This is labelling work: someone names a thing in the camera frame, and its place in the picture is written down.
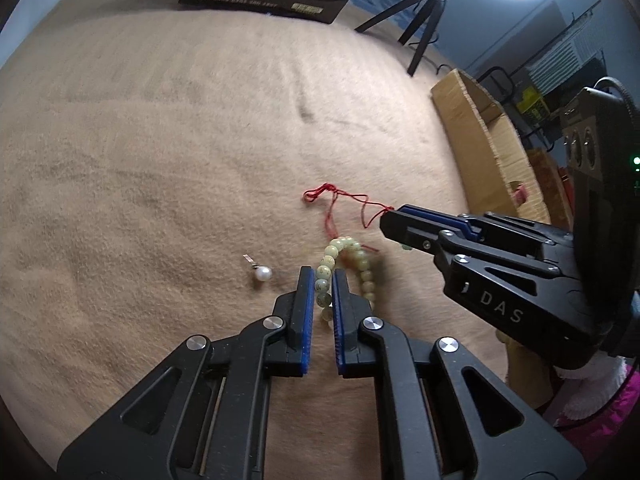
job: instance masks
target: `tripod leg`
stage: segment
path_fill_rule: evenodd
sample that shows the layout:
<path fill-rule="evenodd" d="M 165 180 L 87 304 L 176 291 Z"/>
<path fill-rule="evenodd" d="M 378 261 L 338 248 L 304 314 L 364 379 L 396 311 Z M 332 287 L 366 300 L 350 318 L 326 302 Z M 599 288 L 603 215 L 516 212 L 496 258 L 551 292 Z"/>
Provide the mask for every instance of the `tripod leg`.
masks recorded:
<path fill-rule="evenodd" d="M 418 14 L 415 15 L 415 18 L 412 19 L 411 23 L 409 23 L 409 26 L 402 33 L 402 36 L 400 36 L 400 39 L 398 40 L 399 43 L 406 44 L 406 42 L 411 39 L 412 35 L 415 34 L 415 31 L 418 30 L 420 26 L 429 19 L 429 16 L 433 12 L 433 7 L 435 6 L 435 4 L 436 0 L 427 0 L 425 2 L 422 8 L 418 11 Z"/>
<path fill-rule="evenodd" d="M 424 29 L 424 34 L 422 35 L 422 39 L 418 44 L 418 48 L 415 49 L 414 57 L 411 60 L 411 64 L 407 69 L 407 73 L 410 76 L 414 76 L 415 69 L 418 68 L 418 64 L 422 60 L 422 54 L 427 50 L 427 46 L 433 37 L 433 33 L 436 31 L 436 27 L 438 26 L 438 22 L 442 17 L 442 13 L 444 12 L 444 0 L 436 0 L 436 3 L 433 6 L 433 10 L 431 11 L 431 16 L 429 17 L 429 21 L 427 22 L 427 27 Z"/>
<path fill-rule="evenodd" d="M 401 2 L 396 3 L 394 6 L 389 7 L 387 10 L 383 10 L 370 20 L 364 22 L 362 25 L 356 28 L 356 32 L 364 32 L 368 28 L 373 27 L 375 24 L 386 20 L 389 16 L 393 16 L 401 10 L 405 10 L 406 8 L 411 7 L 412 5 L 415 5 L 421 1 L 423 0 L 402 0 Z"/>

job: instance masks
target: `white pearl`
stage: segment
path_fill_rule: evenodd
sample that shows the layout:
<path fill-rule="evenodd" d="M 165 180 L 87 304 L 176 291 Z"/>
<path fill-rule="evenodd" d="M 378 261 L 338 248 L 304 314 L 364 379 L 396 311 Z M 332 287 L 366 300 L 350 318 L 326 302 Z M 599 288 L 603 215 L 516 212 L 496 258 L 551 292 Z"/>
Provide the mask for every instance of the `white pearl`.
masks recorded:
<path fill-rule="evenodd" d="M 316 296 L 316 305 L 317 306 L 321 306 L 323 308 L 326 308 L 328 306 L 331 306 L 331 295 L 327 294 L 326 292 L 322 292 L 321 294 L 318 294 Z"/>
<path fill-rule="evenodd" d="M 327 247 L 324 248 L 324 255 L 331 256 L 334 260 L 338 257 L 339 252 L 337 247 L 333 245 L 327 245 Z"/>
<path fill-rule="evenodd" d="M 331 269 L 326 265 L 321 265 L 316 269 L 316 279 L 318 280 L 330 280 Z"/>
<path fill-rule="evenodd" d="M 322 317 L 326 322 L 329 322 L 334 318 L 334 310 L 330 307 L 326 307 L 322 309 L 322 312 L 320 312 L 320 317 Z"/>
<path fill-rule="evenodd" d="M 331 256 L 327 256 L 326 254 L 320 260 L 320 265 L 324 265 L 329 267 L 330 270 L 334 270 L 335 267 L 335 259 Z"/>
<path fill-rule="evenodd" d="M 259 282 L 266 282 L 267 280 L 271 279 L 272 274 L 273 273 L 271 272 L 271 269 L 269 267 L 265 267 L 264 265 L 255 268 L 255 279 Z"/>
<path fill-rule="evenodd" d="M 342 243 L 342 241 L 340 240 L 340 238 L 334 238 L 333 240 L 331 240 L 329 242 L 329 245 L 334 246 L 336 249 L 338 249 L 338 252 L 340 252 L 341 250 L 344 249 L 344 244 Z"/>
<path fill-rule="evenodd" d="M 329 282 L 327 280 L 316 280 L 314 288 L 318 294 L 329 292 Z"/>

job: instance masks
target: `fuzzy fabric surface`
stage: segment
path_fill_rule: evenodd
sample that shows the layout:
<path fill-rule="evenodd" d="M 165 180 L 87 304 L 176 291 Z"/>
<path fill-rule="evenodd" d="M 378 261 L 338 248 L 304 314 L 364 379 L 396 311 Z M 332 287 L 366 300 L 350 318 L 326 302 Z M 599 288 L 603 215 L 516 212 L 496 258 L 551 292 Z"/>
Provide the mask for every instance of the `fuzzy fabric surface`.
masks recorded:
<path fill-rule="evenodd" d="M 368 17 L 62 0 L 0 70 L 0 394 L 51 465 L 189 335 L 238 333 L 318 264 L 328 197 L 305 189 L 465 211 L 433 69 L 409 77 L 399 29 L 353 31 Z M 378 315 L 503 376 L 494 329 L 444 297 L 431 257 L 359 214 L 338 201 L 340 233 L 380 250 Z M 254 287 L 245 253 L 274 277 Z M 378 478 L 374 411 L 316 310 L 310 373 L 274 380 L 266 477 Z"/>

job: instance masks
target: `white fluffy fabric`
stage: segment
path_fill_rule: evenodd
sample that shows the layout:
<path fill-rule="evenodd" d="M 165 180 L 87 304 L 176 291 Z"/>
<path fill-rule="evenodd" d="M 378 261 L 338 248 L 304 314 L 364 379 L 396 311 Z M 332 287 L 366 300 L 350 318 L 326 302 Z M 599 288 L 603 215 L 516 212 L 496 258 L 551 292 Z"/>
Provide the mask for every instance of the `white fluffy fabric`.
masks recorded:
<path fill-rule="evenodd" d="M 610 357 L 596 352 L 591 360 L 577 370 L 556 367 L 563 379 L 582 380 L 580 389 L 569 400 L 562 414 L 571 420 L 583 420 L 604 406 L 613 397 L 626 378 L 623 357 Z"/>

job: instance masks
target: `pink fabric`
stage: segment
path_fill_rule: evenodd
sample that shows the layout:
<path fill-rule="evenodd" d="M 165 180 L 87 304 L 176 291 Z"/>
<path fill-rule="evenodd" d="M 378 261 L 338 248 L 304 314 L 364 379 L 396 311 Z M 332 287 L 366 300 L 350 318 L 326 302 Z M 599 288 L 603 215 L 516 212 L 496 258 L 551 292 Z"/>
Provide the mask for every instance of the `pink fabric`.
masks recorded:
<path fill-rule="evenodd" d="M 593 419 L 575 426 L 576 421 L 561 416 L 558 431 L 571 442 L 584 457 L 587 464 L 593 463 L 609 445 L 640 397 L 640 371 L 628 378 L 626 385 L 616 394 L 616 398 L 606 409 Z M 563 430 L 563 426 L 573 426 Z"/>

